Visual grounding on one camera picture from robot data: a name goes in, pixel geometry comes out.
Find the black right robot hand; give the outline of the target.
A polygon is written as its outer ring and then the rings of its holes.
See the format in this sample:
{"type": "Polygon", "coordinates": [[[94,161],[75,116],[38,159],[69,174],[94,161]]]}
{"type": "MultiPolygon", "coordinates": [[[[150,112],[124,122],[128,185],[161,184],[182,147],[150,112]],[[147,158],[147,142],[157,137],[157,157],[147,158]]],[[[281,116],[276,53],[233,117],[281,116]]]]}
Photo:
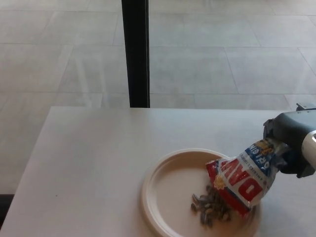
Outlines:
{"type": "Polygon", "coordinates": [[[298,103],[295,111],[284,112],[264,123],[264,138],[274,138],[286,144],[283,174],[297,178],[311,176],[316,171],[316,105],[298,103]]]}

